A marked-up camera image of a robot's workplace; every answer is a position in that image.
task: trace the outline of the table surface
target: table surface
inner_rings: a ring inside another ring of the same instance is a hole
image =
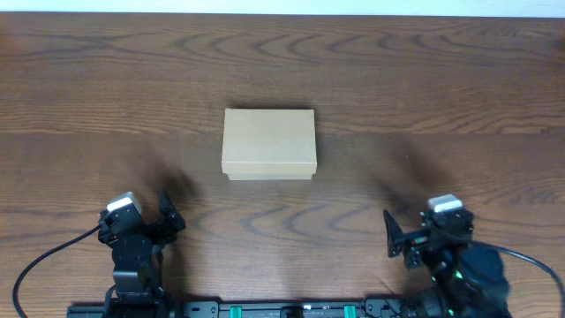
[[[386,256],[455,193],[476,238],[565,275],[563,19],[0,14],[0,317],[19,272],[132,190],[187,220],[165,253],[176,295],[363,298],[426,287]],[[227,108],[314,109],[312,182],[229,182]],[[555,317],[553,281],[504,257],[515,317]],[[30,317],[100,302],[96,237],[26,277]]]

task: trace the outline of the white wall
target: white wall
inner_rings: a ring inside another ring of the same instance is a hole
[[[0,0],[0,11],[565,18],[565,0]]]

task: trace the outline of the green connector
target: green connector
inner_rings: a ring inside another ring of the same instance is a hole
[[[241,318],[241,307],[230,308],[230,318]]]
[[[347,305],[343,308],[345,312],[345,318],[357,318],[357,311],[355,310],[355,306]]]

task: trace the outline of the box lid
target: box lid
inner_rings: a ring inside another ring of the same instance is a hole
[[[314,174],[313,110],[226,110],[222,171]]]

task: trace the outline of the wooden table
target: wooden table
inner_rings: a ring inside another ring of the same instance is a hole
[[[565,21],[166,14],[0,14],[0,316],[19,272],[134,191],[171,191],[187,229],[166,288],[233,299],[363,298],[426,287],[386,256],[455,193],[477,239],[565,275]],[[229,182],[226,108],[315,110],[312,182]],[[553,281],[504,258],[515,317],[555,317]],[[30,317],[100,302],[96,237],[20,290]]]

